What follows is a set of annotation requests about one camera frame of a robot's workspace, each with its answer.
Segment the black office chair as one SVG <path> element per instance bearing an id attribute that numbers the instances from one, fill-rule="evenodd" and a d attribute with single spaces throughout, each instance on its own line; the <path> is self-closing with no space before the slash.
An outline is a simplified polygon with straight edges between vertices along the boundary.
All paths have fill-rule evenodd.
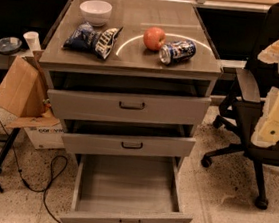
<path id="1" fill-rule="evenodd" d="M 243 152 L 253 162 L 259 196 L 255 199 L 256 207 L 268 207 L 265 193 L 264 164 L 279 167 L 279 142 L 276 145 L 261 148 L 253 145 L 251 136 L 259 118 L 264 115 L 267 92 L 279 88 L 279 73 L 275 63 L 266 64 L 258 60 L 263 49 L 279 40 L 279 3 L 273 4 L 265 15 L 261 30 L 252 47 L 247 63 L 236 70 L 236 78 L 219 107 L 213 126 L 224 126 L 234 132 L 240 142 L 229 144 L 226 148 L 204 154 L 201 164 L 210 167 L 214 156 Z"/>

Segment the blue soda can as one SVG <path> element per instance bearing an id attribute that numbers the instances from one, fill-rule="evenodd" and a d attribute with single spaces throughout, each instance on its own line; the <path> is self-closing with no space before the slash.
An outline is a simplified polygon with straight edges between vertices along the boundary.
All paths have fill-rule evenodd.
<path id="1" fill-rule="evenodd" d="M 194 41 L 182 40 L 165 43 L 159 51 L 159 58 L 163 64 L 170 65 L 191 59 L 197 52 Z"/>

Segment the grey drawer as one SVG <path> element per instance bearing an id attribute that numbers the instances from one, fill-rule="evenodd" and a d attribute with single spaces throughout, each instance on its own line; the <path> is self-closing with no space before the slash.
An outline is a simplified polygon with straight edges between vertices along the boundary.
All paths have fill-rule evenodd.
<path id="1" fill-rule="evenodd" d="M 82 155 L 62 223 L 190 223 L 172 157 Z"/>
<path id="2" fill-rule="evenodd" d="M 62 135 L 66 150 L 75 154 L 186 157 L 195 139 L 188 137 L 121 136 L 68 134 Z"/>
<path id="3" fill-rule="evenodd" d="M 52 111 L 59 119 L 192 124 L 203 121 L 209 98 L 48 90 Z"/>

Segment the red apple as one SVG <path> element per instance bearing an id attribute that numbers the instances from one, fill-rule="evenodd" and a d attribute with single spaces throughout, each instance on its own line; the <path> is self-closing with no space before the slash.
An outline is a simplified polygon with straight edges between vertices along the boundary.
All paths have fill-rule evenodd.
<path id="1" fill-rule="evenodd" d="M 152 51 L 159 51 L 163 46 L 166 36 L 165 31 L 159 27 L 150 27 L 144 32 L 144 45 Z"/>

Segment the black table leg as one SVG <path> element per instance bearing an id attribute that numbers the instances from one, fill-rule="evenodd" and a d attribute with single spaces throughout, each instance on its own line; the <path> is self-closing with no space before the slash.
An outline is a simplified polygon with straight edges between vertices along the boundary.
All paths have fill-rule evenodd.
<path id="1" fill-rule="evenodd" d="M 6 139 L 6 142 L 4 143 L 3 148 L 0 150 L 0 174 L 2 172 L 2 164 L 5 161 L 5 158 L 8 155 L 9 150 L 12 148 L 14 141 L 17 138 L 17 135 L 19 133 L 20 129 L 13 129 L 13 131 L 11 131 L 11 133 L 9 134 L 8 138 Z"/>

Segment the white paper cup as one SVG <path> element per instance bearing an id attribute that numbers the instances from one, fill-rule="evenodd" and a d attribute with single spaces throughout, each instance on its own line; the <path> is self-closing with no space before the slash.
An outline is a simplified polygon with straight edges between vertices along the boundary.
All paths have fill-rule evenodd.
<path id="1" fill-rule="evenodd" d="M 26 40 L 27 45 L 31 51 L 40 51 L 40 41 L 39 34 L 36 31 L 26 32 L 23 34 L 24 39 Z"/>

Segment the grey top drawer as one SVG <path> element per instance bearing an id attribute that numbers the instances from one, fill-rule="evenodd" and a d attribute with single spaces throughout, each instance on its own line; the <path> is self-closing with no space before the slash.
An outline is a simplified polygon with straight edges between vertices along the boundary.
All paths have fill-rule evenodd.
<path id="1" fill-rule="evenodd" d="M 59 119 L 192 124 L 203 121 L 209 98 L 48 90 L 52 111 Z"/>

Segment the dark blue plate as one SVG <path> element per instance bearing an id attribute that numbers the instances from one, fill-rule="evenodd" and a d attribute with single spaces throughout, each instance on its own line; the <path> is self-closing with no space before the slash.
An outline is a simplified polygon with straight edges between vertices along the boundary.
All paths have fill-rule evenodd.
<path id="1" fill-rule="evenodd" d="M 0 54 L 12 55 L 19 51 L 22 45 L 22 41 L 16 37 L 6 37 L 0 39 Z"/>

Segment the white bowl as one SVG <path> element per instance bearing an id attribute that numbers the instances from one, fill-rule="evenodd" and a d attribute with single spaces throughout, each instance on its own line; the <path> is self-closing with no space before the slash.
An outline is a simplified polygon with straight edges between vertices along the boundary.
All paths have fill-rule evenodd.
<path id="1" fill-rule="evenodd" d="M 112 5 L 102 0 L 89 0 L 80 4 L 80 12 L 86 22 L 93 26 L 103 26 L 110 19 Z"/>

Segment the white printed cardboard box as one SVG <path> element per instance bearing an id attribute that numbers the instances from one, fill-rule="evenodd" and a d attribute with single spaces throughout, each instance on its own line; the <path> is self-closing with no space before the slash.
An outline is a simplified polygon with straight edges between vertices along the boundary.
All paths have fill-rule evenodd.
<path id="1" fill-rule="evenodd" d="M 59 125 L 52 127 L 27 127 L 25 132 L 35 149 L 62 149 L 64 134 Z"/>

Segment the grey drawer cabinet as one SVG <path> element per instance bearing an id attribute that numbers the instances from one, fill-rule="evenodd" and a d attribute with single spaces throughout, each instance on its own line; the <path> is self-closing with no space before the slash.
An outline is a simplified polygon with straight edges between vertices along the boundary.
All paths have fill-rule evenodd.
<path id="1" fill-rule="evenodd" d="M 222 69 L 200 17 L 190 3 L 164 0 L 108 0 L 109 27 L 122 28 L 111 54 L 101 60 L 90 52 L 62 45 L 82 22 L 73 0 L 40 60 L 52 90 L 209 98 Z M 167 39 L 191 40 L 197 52 L 186 61 L 165 65 L 143 43 L 149 27 L 161 27 Z M 193 139 L 197 125 L 60 119 L 64 134 L 182 137 Z"/>

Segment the grey bottom drawer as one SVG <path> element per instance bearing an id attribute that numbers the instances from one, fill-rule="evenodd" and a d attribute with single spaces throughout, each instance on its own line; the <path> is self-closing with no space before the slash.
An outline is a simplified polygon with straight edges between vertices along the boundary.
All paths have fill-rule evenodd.
<path id="1" fill-rule="evenodd" d="M 62 223 L 190 223 L 172 157 L 82 155 Z"/>

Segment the blue chip bag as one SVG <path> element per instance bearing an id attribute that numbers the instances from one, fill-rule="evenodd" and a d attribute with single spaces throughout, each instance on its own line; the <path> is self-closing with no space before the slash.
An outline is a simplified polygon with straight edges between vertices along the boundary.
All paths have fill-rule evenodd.
<path id="1" fill-rule="evenodd" d="M 98 58 L 105 60 L 111 54 L 120 31 L 122 31 L 122 28 L 96 31 L 90 23 L 86 22 L 75 29 L 62 47 L 64 49 L 81 50 L 82 52 L 89 51 Z"/>

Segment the brown cardboard box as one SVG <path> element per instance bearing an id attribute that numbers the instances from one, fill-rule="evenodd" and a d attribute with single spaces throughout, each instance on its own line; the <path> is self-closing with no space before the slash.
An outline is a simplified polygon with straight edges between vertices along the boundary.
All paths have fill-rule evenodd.
<path id="1" fill-rule="evenodd" d="M 0 108 L 16 119 L 7 128 L 54 126 L 55 118 L 47 96 L 47 84 L 39 60 L 43 50 L 33 52 L 33 57 L 17 55 L 0 84 Z"/>

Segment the grey middle drawer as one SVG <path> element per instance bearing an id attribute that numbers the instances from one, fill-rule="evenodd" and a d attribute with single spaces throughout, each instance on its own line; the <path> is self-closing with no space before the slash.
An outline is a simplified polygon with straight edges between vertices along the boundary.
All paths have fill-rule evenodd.
<path id="1" fill-rule="evenodd" d="M 66 150 L 75 154 L 186 157 L 195 139 L 188 137 L 121 136 L 68 134 L 62 135 Z"/>

